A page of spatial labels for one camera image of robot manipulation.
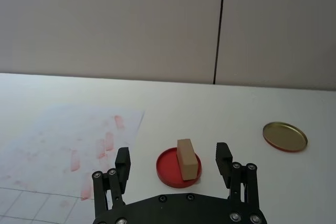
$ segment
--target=white wall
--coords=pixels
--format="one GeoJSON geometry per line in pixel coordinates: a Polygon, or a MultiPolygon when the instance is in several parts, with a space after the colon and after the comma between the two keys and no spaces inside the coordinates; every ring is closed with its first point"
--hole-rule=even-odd
{"type": "Polygon", "coordinates": [[[0,71],[211,83],[220,0],[0,0],[0,71]]]}
{"type": "Polygon", "coordinates": [[[336,89],[336,0],[224,0],[216,80],[336,89]]]}

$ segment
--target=tan block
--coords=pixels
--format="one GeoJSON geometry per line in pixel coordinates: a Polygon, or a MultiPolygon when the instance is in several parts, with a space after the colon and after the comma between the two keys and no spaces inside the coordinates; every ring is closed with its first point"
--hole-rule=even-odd
{"type": "Polygon", "coordinates": [[[197,177],[198,162],[190,139],[177,140],[177,159],[182,179],[195,179],[197,177]]]}

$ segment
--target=red plate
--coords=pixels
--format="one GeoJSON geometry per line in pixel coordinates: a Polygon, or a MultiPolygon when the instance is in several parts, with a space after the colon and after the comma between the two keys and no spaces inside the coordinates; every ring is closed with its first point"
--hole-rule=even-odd
{"type": "Polygon", "coordinates": [[[196,158],[198,161],[197,178],[184,181],[177,160],[177,148],[170,148],[164,151],[156,161],[156,172],[159,179],[166,185],[174,188],[185,188],[193,185],[198,181],[202,173],[201,160],[197,155],[196,158]]]}

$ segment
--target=metal lid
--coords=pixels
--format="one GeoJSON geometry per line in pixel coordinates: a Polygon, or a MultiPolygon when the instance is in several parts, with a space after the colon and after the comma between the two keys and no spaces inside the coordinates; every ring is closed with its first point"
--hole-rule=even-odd
{"type": "Polygon", "coordinates": [[[267,143],[284,152],[299,152],[308,144],[304,132],[288,123],[268,123],[263,128],[262,134],[267,143]]]}

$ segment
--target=gridline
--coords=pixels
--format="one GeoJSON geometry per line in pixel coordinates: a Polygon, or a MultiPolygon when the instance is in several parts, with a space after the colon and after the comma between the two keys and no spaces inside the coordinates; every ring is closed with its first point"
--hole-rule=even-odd
{"type": "Polygon", "coordinates": [[[0,187],[0,224],[92,224],[94,202],[0,187]]]}

